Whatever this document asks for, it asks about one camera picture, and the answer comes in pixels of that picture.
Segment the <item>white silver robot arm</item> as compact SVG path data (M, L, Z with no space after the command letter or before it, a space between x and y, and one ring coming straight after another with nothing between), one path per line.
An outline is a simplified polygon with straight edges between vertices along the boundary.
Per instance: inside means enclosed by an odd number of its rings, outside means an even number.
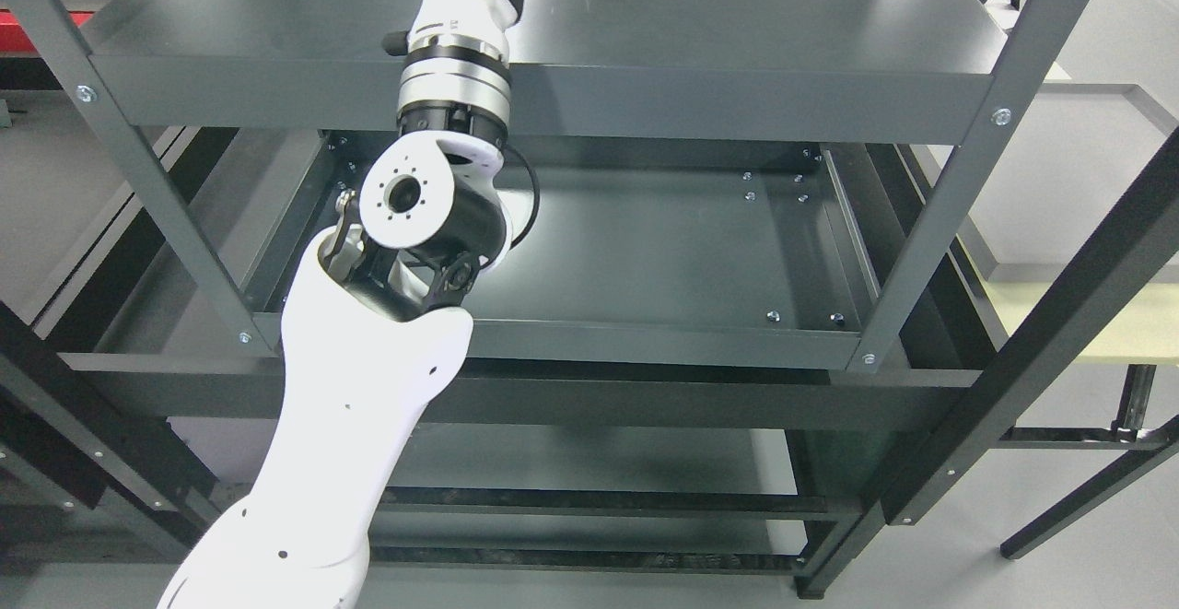
M261 474L160 608L353 608L369 529L424 409L466 360L462 302L513 247L494 178L511 117L503 29L407 38L399 135L299 257L282 312L283 402Z

